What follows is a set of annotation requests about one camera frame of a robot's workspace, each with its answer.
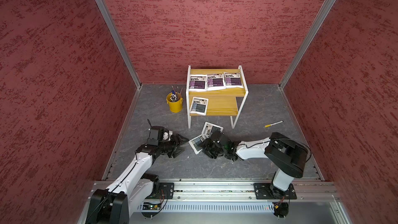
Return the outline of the wooden shelf with white frame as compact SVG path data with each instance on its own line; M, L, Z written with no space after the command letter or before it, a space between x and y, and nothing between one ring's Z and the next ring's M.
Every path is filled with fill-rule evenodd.
M240 73L240 79L242 82L242 88L227 88L218 91L206 91L206 92L193 92L186 90L186 106L187 106L187 118L188 118L188 128L191 128L191 120L193 116L198 116L199 114L190 113L190 106L192 99L194 97L201 97L209 99L207 116L228 116L231 120L231 127L234 129L236 127L238 118L245 104L246 98L249 94L244 70L241 65L237 69L192 69L188 66L187 72L187 83L186 87L189 87L190 76L191 75L207 75L207 74L221 74L221 73Z

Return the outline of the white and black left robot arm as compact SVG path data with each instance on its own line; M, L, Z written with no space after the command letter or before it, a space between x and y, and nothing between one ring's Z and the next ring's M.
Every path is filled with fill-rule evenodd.
M165 155L176 158L189 140L161 126L151 126L147 142L134 153L132 162L106 189L97 189L90 198L86 224L128 224L132 214L145 206L150 215L161 212L173 198L174 184L161 183L147 171Z

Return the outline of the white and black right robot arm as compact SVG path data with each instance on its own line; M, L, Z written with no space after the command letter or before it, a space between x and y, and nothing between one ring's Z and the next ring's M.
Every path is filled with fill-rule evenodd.
M310 149L281 133L273 132L269 138L251 142L232 142L224 133L214 132L200 147L212 158L268 159L278 168L269 189L275 199L283 198L294 179L302 178Z

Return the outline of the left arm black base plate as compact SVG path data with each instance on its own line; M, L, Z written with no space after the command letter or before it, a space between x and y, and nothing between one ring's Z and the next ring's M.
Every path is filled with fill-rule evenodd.
M148 196L146 199L148 200L170 200L173 199L174 196L174 183L159 183L158 186L154 189L152 194Z

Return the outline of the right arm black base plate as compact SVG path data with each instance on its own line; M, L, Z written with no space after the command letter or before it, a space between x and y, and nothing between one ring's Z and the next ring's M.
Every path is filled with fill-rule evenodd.
M292 184L286 191L282 191L272 183L254 183L254 192L257 200L296 200L297 195Z

